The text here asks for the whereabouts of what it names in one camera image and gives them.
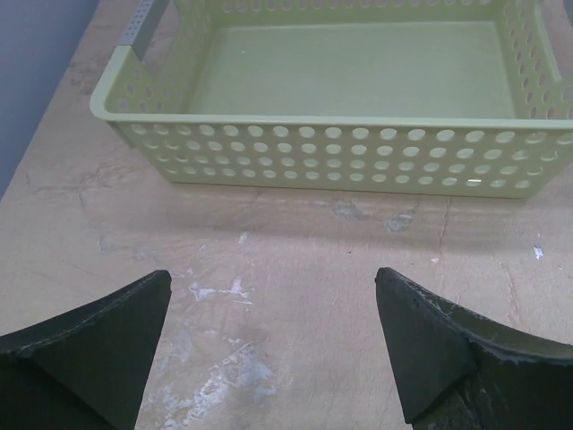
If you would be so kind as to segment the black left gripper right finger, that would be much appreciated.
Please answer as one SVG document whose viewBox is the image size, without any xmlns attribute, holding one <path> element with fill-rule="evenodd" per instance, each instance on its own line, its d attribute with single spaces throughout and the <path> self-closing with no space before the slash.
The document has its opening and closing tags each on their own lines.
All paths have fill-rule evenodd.
<svg viewBox="0 0 573 430">
<path fill-rule="evenodd" d="M 570 429 L 572 347 L 448 301 L 391 268 L 376 300 L 414 429 Z"/>
</svg>

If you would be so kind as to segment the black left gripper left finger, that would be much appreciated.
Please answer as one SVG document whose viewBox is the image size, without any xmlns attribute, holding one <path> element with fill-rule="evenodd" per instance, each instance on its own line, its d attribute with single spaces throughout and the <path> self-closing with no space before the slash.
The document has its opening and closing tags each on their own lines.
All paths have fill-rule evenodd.
<svg viewBox="0 0 573 430">
<path fill-rule="evenodd" d="M 158 270 L 1 338 L 3 429 L 133 429 L 171 297 Z"/>
</svg>

